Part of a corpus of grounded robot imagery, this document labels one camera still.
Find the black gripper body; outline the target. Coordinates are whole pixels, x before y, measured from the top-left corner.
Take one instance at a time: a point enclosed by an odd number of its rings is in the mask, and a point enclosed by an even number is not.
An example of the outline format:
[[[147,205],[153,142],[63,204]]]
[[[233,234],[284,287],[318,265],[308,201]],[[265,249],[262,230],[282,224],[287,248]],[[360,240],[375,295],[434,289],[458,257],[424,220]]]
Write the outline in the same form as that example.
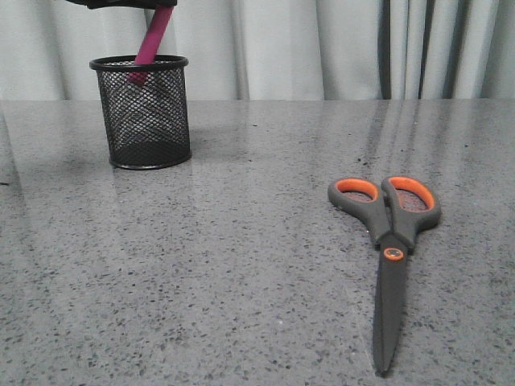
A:
[[[177,6],[176,0],[67,0],[68,2],[86,6],[89,9],[108,7],[130,7],[138,9],[157,9],[159,6]]]

